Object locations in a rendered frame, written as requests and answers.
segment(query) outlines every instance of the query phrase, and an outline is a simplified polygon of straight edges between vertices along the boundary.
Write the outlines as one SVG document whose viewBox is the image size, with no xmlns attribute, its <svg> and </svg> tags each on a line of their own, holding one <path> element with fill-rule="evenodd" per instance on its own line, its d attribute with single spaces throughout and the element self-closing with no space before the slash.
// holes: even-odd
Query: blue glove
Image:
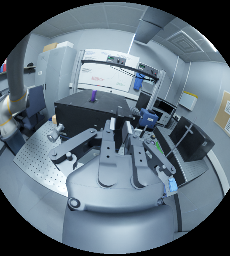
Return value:
<svg viewBox="0 0 230 256">
<path fill-rule="evenodd" d="M 178 189 L 178 187 L 177 187 L 177 182 L 175 181 L 175 179 L 169 179 L 170 192 L 177 191 L 177 189 Z"/>
<path fill-rule="evenodd" d="M 143 79 L 140 77 L 139 73 L 136 73 L 136 76 L 139 78 L 136 78 L 135 82 L 134 82 L 134 89 L 139 90 L 140 86 L 142 87 L 142 81 Z"/>
</svg>

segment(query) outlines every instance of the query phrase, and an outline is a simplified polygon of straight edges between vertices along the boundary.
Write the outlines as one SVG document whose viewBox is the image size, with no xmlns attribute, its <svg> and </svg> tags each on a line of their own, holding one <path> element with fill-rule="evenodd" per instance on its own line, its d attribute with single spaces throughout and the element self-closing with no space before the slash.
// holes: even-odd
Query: white box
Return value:
<svg viewBox="0 0 230 256">
<path fill-rule="evenodd" d="M 56 48 L 63 47 L 63 46 L 69 46 L 70 48 L 73 48 L 74 44 L 69 41 L 65 41 L 65 42 L 59 43 Z"/>
<path fill-rule="evenodd" d="M 197 102 L 198 97 L 194 94 L 189 94 L 188 92 L 183 92 L 182 97 L 180 99 L 179 104 L 186 107 L 190 111 L 193 110 L 196 102 Z"/>
</svg>

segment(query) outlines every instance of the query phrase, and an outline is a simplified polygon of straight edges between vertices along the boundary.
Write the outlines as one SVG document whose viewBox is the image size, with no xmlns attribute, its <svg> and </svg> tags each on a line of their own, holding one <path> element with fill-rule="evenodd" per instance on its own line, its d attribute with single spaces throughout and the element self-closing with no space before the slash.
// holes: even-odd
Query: green object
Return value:
<svg viewBox="0 0 230 256">
<path fill-rule="evenodd" d="M 163 152 L 162 152 L 162 150 L 161 150 L 160 145 L 158 144 L 158 142 L 156 142 L 156 147 L 157 147 L 157 149 L 163 154 Z"/>
</svg>

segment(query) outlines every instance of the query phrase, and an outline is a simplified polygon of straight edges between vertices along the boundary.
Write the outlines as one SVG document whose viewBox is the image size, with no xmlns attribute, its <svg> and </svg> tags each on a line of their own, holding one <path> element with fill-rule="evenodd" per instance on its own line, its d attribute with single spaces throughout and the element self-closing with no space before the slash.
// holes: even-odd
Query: chair backrest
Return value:
<svg viewBox="0 0 230 256">
<path fill-rule="evenodd" d="M 42 85 L 29 89 L 29 107 L 25 109 L 28 118 L 45 108 L 45 98 Z"/>
</svg>

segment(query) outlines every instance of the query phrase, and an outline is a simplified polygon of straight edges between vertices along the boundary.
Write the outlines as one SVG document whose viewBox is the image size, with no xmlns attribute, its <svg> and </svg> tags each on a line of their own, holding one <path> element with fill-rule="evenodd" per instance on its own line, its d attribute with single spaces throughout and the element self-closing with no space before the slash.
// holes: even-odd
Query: whiteboard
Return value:
<svg viewBox="0 0 230 256">
<path fill-rule="evenodd" d="M 107 61 L 108 55 L 125 58 L 125 65 L 128 67 L 136 68 L 139 63 L 139 57 L 127 53 L 100 49 L 86 49 L 83 60 Z M 99 85 L 128 92 L 133 79 L 130 74 L 134 75 L 134 71 L 121 70 L 119 67 L 111 67 L 104 64 L 84 63 L 80 69 L 78 83 Z"/>
</svg>

